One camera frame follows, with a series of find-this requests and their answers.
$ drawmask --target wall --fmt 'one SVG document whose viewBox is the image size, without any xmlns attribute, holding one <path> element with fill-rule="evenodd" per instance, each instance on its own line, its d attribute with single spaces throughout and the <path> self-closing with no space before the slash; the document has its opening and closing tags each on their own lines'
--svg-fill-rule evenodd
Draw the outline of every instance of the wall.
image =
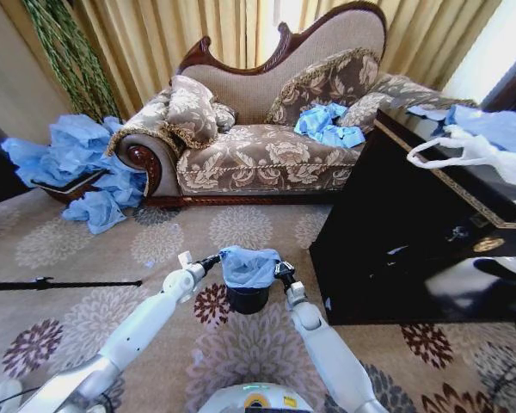
<svg viewBox="0 0 516 413">
<path fill-rule="evenodd" d="M 515 61 L 516 0 L 502 0 L 444 92 L 481 103 Z"/>
<path fill-rule="evenodd" d="M 48 125 L 69 111 L 0 6 L 0 128 L 8 136 L 44 144 Z"/>
</svg>

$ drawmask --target beige curtain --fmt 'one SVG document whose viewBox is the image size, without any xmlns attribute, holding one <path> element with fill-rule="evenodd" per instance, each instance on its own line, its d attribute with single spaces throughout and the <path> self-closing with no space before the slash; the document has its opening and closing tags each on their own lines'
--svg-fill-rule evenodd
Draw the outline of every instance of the beige curtain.
<svg viewBox="0 0 516 413">
<path fill-rule="evenodd" d="M 382 68 L 441 89 L 501 0 L 378 0 L 388 43 Z M 122 114 L 165 87 L 202 36 L 227 65 L 250 68 L 277 46 L 275 26 L 293 32 L 344 1 L 81 0 L 76 16 L 100 54 Z"/>
</svg>

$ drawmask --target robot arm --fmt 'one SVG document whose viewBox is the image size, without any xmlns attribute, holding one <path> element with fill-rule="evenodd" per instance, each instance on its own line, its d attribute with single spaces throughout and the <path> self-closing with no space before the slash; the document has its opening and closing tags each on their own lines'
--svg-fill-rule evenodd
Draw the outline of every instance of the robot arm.
<svg viewBox="0 0 516 413">
<path fill-rule="evenodd" d="M 179 256 L 182 269 L 170 273 L 163 290 L 141 303 L 108 338 L 98 354 L 74 369 L 48 380 L 22 407 L 22 413 L 52 413 L 65 407 L 73 392 L 88 400 L 108 389 L 116 377 L 144 351 L 158 331 L 168 322 L 176 304 L 191 297 L 206 272 L 219 262 L 219 256 L 191 263 L 188 252 Z M 294 267 L 281 262 L 276 277 L 283 281 L 291 317 L 304 339 L 312 362 L 333 399 L 347 413 L 383 413 L 375 398 L 365 369 L 336 331 L 308 302 L 304 285 L 293 278 Z"/>
<path fill-rule="evenodd" d="M 176 304 L 187 301 L 207 271 L 219 262 L 219 256 L 209 256 L 191 263 L 189 252 L 180 254 L 178 258 L 182 268 L 166 277 L 159 294 L 136 307 L 94 358 L 79 367 L 56 374 L 18 410 L 19 413 L 55 412 L 74 391 L 93 400 L 107 390 L 168 322 Z"/>
<path fill-rule="evenodd" d="M 293 274 L 294 267 L 288 262 L 276 268 L 276 277 L 285 285 L 294 327 L 332 398 L 348 413 L 387 412 L 376 399 L 366 370 L 319 309 L 308 302 L 304 285 L 295 281 Z"/>
</svg>

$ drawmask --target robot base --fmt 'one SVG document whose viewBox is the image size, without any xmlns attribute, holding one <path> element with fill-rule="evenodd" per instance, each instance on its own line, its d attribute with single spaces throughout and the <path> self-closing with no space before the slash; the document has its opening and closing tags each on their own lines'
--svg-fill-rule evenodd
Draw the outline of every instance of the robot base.
<svg viewBox="0 0 516 413">
<path fill-rule="evenodd" d="M 312 412 L 313 409 L 294 390 L 271 383 L 233 385 L 216 391 L 199 413 L 242 413 L 246 408 L 265 411 Z"/>
</svg>

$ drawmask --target carpet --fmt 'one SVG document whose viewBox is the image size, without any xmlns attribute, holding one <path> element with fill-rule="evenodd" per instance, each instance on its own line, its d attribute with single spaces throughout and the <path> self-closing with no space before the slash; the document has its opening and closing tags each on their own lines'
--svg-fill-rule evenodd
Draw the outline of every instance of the carpet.
<svg viewBox="0 0 516 413">
<path fill-rule="evenodd" d="M 84 223 L 59 218 L 63 206 L 40 190 L 0 204 L 0 280 L 144 281 L 143 286 L 0 292 L 0 381 L 41 385 L 86 361 L 145 297 L 194 259 L 239 244 L 274 248 L 295 265 L 310 300 L 321 305 L 307 248 L 326 206 L 142 207 L 92 236 Z M 516 412 L 516 380 L 491 393 L 503 373 L 516 375 L 514 324 L 341 326 L 336 330 L 392 412 Z M 260 312 L 230 310 L 217 266 L 179 305 L 153 343 L 109 390 L 120 413 L 195 412 L 218 388 L 246 381 L 288 385 L 316 411 L 339 412 L 288 317 L 281 285 Z"/>
</svg>

